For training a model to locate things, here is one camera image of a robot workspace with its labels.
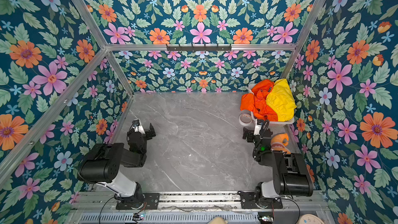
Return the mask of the orange shorts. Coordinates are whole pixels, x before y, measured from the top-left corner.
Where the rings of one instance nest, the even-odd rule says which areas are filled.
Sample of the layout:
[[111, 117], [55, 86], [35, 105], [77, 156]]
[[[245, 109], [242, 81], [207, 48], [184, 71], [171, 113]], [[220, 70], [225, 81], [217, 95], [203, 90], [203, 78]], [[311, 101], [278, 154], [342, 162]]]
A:
[[242, 96], [240, 110], [252, 112], [257, 119], [277, 121], [277, 113], [266, 101], [273, 88], [274, 82], [268, 79], [257, 83], [250, 93]]

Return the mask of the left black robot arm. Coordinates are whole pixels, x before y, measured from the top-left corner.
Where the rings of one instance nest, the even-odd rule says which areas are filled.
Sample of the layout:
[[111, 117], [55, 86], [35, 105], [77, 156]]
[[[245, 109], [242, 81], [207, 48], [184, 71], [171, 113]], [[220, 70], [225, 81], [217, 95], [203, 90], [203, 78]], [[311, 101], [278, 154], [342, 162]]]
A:
[[78, 169], [80, 181], [102, 186], [114, 193], [117, 209], [143, 209], [153, 197], [146, 196], [138, 182], [127, 178], [120, 167], [142, 168], [147, 160], [148, 141], [156, 137], [152, 124], [145, 130], [139, 119], [133, 120], [126, 134], [129, 149], [123, 143], [96, 144], [85, 155]]

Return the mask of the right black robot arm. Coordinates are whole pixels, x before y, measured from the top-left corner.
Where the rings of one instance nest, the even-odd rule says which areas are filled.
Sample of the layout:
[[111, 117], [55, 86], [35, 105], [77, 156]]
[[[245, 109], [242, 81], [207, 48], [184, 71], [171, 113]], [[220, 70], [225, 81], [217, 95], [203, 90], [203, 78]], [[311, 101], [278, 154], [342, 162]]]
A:
[[282, 197], [313, 195], [314, 184], [301, 153], [289, 148], [288, 133], [274, 134], [270, 121], [257, 120], [255, 129], [243, 128], [243, 139], [254, 144], [252, 158], [261, 166], [272, 168], [272, 180], [260, 182], [253, 193], [239, 192], [241, 207], [281, 209]]

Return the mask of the yellow shorts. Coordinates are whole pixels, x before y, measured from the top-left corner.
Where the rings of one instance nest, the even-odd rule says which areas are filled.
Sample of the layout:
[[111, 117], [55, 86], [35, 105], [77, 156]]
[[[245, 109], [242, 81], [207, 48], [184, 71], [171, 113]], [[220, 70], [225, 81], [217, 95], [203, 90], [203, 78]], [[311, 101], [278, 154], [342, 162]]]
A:
[[296, 104], [286, 79], [275, 81], [274, 88], [266, 101], [277, 113], [277, 121], [288, 121], [293, 118]]

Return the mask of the orange fish plush toy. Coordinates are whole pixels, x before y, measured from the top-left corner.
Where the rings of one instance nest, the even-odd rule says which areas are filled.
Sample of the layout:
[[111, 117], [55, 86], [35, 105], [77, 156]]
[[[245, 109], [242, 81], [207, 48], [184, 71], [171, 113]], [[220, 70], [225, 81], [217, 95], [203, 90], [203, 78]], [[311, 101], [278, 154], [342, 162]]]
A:
[[280, 133], [271, 138], [271, 151], [281, 151], [286, 154], [291, 154], [287, 147], [289, 144], [289, 136], [287, 133]]

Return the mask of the white plastic basket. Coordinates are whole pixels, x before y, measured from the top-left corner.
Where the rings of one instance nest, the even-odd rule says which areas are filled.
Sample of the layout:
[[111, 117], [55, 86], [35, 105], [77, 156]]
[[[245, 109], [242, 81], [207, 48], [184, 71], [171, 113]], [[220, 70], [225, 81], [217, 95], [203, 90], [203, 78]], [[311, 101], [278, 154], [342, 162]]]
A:
[[[249, 84], [248, 85], [248, 91], [251, 93], [251, 91], [252, 91], [252, 89], [253, 89], [253, 87], [255, 86], [256, 84]], [[254, 121], [254, 122], [256, 122], [257, 121], [257, 118], [254, 116], [254, 114], [253, 114], [253, 112], [250, 112], [250, 114], [251, 114], [251, 118], [252, 118], [252, 120]], [[269, 125], [288, 125], [288, 124], [293, 124], [294, 123], [294, 118], [291, 118], [290, 120], [288, 120], [288, 121], [271, 121], [270, 123], [269, 123]]]

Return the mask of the white tape roll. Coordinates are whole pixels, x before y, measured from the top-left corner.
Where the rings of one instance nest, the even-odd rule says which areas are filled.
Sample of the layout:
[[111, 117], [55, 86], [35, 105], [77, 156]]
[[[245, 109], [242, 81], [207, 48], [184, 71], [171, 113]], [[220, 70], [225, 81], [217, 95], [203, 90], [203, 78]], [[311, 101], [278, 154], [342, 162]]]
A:
[[245, 127], [250, 126], [252, 124], [252, 122], [253, 122], [251, 114], [248, 114], [248, 113], [241, 113], [239, 115], [239, 119], [238, 120], [239, 120], [239, 123], [242, 126], [245, 126]]

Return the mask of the white round device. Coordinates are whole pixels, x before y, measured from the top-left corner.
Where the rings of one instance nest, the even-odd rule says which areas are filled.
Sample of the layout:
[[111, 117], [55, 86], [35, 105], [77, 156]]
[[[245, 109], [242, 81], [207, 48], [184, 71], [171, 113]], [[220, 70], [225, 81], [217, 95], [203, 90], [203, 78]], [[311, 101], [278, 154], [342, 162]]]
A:
[[296, 224], [324, 224], [324, 221], [315, 215], [305, 214], [299, 217]]

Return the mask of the beige round object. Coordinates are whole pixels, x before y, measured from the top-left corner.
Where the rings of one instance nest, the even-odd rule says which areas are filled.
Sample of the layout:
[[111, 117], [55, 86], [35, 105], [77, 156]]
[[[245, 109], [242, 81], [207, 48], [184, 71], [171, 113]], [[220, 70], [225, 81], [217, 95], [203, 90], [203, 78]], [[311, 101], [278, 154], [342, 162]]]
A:
[[215, 217], [207, 224], [228, 224], [228, 222], [222, 217]]

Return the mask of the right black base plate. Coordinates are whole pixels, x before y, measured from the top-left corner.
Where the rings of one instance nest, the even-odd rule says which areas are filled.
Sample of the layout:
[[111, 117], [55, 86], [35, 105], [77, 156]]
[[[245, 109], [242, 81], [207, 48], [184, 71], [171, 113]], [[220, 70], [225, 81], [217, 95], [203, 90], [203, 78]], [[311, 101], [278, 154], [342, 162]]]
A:
[[282, 209], [281, 200], [276, 198], [265, 198], [260, 193], [239, 191], [242, 209]]

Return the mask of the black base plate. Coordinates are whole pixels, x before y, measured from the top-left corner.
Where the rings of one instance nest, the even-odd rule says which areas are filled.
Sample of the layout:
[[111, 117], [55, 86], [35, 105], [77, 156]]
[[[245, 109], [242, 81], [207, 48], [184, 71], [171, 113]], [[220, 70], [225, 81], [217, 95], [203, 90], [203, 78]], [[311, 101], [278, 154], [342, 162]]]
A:
[[117, 200], [117, 210], [154, 210], [158, 208], [160, 202], [159, 193], [138, 193], [131, 197], [121, 197], [115, 195]]
[[239, 191], [242, 209], [282, 209], [281, 200], [276, 198], [265, 198], [260, 193]]

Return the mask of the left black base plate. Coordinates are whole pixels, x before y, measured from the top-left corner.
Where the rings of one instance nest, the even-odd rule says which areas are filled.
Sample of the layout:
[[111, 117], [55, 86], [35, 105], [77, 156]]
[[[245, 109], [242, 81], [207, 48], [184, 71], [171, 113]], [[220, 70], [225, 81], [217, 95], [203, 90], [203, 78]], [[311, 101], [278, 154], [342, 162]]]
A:
[[117, 200], [117, 210], [154, 210], [158, 208], [160, 202], [159, 193], [138, 193], [131, 197], [121, 197], [115, 195]]

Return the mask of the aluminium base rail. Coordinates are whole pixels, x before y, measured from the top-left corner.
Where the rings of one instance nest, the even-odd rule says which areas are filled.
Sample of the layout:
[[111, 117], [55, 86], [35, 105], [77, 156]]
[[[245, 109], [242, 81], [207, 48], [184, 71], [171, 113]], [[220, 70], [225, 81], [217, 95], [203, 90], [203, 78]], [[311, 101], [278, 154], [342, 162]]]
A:
[[282, 197], [282, 209], [242, 209], [238, 191], [159, 192], [154, 210], [117, 210], [111, 192], [86, 192], [72, 205], [68, 224], [207, 224], [215, 217], [228, 224], [296, 224], [312, 214], [325, 224], [335, 220], [320, 192], [311, 197]]

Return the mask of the black hook rail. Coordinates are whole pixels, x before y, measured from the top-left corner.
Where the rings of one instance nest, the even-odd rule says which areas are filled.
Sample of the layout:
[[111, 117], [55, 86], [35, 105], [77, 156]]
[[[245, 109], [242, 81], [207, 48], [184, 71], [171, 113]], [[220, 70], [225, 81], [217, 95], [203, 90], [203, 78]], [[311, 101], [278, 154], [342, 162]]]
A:
[[203, 44], [203, 45], [166, 45], [167, 51], [186, 51], [186, 52], [196, 52], [196, 51], [231, 51], [232, 45], [220, 45], [220, 44]]

